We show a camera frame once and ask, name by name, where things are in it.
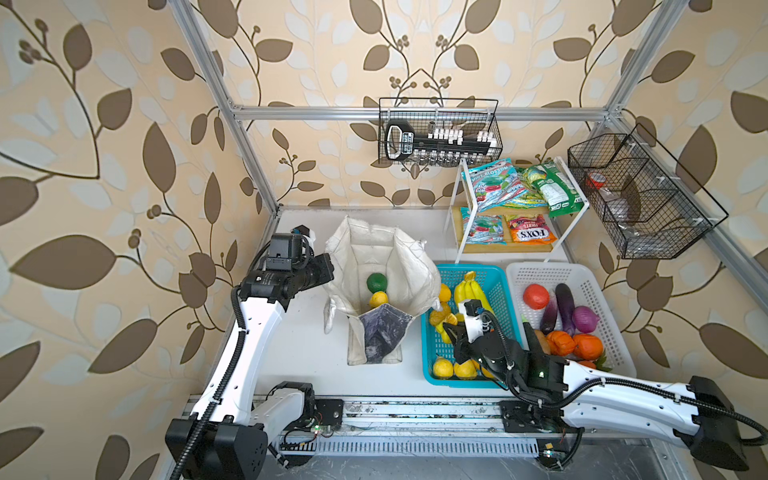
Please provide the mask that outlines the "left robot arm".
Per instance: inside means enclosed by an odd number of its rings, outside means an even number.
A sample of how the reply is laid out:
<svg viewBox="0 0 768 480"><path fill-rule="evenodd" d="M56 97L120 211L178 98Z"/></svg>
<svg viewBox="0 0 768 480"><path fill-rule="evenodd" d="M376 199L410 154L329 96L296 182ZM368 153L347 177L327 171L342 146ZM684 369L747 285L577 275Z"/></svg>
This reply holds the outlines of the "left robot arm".
<svg viewBox="0 0 768 480"><path fill-rule="evenodd" d="M172 420L165 443L175 462L173 479L255 479L278 435L314 419L311 384L278 384L253 405L262 358L289 303L329 283L329 254L316 254L304 225L276 233L255 255L230 293L235 320L207 386L186 418Z"/></svg>

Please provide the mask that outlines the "green lime fruit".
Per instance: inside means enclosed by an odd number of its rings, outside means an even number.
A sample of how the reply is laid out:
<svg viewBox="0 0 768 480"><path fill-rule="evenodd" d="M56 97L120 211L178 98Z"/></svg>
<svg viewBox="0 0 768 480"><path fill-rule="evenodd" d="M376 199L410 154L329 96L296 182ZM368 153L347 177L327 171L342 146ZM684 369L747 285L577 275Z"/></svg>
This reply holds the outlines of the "green lime fruit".
<svg viewBox="0 0 768 480"><path fill-rule="evenodd" d="M372 273L366 279L366 286L373 294L377 291L387 291L388 278L383 273Z"/></svg>

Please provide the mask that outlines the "white fabric grocery bag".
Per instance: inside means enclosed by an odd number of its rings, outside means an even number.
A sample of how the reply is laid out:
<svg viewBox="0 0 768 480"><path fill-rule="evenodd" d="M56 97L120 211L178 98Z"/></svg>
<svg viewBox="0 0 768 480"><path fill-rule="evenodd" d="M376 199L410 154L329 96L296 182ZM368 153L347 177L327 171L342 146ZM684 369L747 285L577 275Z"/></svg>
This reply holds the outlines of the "white fabric grocery bag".
<svg viewBox="0 0 768 480"><path fill-rule="evenodd" d="M347 216L325 252L334 279L324 286L324 331L342 314L349 322L348 365L400 363L411 323L442 309L441 277L425 243L399 228Z"/></svg>

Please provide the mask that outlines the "yellow banana bunch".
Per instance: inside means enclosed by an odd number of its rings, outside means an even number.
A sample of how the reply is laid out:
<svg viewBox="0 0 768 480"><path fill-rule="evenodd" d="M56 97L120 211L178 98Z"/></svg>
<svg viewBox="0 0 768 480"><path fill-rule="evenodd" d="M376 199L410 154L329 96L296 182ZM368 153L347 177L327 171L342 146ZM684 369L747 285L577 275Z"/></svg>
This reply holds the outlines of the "yellow banana bunch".
<svg viewBox="0 0 768 480"><path fill-rule="evenodd" d="M432 310L428 320L445 344L454 344L465 336L470 341L478 338L481 325L477 316L493 313L475 271L466 273L453 291L442 285L439 300L440 308Z"/></svg>

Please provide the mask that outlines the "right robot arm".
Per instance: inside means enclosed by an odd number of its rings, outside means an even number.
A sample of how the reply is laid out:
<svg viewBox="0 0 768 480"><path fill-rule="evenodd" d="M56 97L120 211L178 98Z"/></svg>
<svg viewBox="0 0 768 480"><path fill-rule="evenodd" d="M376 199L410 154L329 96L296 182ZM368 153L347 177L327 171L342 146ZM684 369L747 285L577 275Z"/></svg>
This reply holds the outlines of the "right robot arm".
<svg viewBox="0 0 768 480"><path fill-rule="evenodd" d="M748 449L767 443L766 427L737 412L708 378L655 383L607 373L547 354L529 324L522 346L477 300L461 310L464 321L445 327L454 357L479 366L510 394L500 404L505 430L575 434L565 455L542 459L548 468L569 463L594 429L667 441L702 463L732 471L748 470Z"/></svg>

